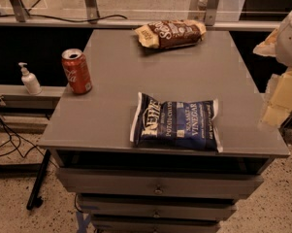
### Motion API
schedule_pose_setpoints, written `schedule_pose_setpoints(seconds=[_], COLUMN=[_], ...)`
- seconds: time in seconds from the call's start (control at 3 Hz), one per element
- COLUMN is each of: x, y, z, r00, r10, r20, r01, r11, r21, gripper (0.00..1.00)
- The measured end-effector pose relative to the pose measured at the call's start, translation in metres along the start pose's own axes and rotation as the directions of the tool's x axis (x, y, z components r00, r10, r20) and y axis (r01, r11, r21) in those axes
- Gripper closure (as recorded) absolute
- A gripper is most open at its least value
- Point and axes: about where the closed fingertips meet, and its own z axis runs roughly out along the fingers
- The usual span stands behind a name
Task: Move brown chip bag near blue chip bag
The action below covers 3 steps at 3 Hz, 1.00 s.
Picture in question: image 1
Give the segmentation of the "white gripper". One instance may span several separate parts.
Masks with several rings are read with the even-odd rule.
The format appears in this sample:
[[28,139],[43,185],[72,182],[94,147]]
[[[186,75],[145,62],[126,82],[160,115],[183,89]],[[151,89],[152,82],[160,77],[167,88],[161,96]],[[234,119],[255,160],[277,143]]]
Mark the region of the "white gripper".
[[[261,56],[276,57],[287,67],[292,67],[292,11],[253,52]],[[267,83],[260,122],[279,128],[292,113],[292,68],[282,75],[272,74]]]

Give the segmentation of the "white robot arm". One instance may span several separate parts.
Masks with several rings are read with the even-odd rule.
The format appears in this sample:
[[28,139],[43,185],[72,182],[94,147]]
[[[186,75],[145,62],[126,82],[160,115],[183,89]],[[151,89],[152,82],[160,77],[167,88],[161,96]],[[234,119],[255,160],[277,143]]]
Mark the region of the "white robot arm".
[[292,11],[253,52],[274,57],[287,67],[283,74],[271,75],[261,115],[263,124],[279,128],[292,114]]

